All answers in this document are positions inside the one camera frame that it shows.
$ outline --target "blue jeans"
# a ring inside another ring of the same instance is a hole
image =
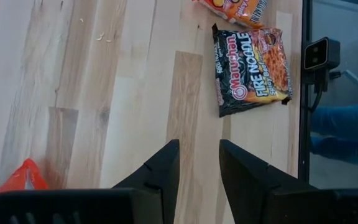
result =
[[[333,137],[312,137],[311,152],[358,165],[358,105],[319,107],[311,117],[311,131]]]

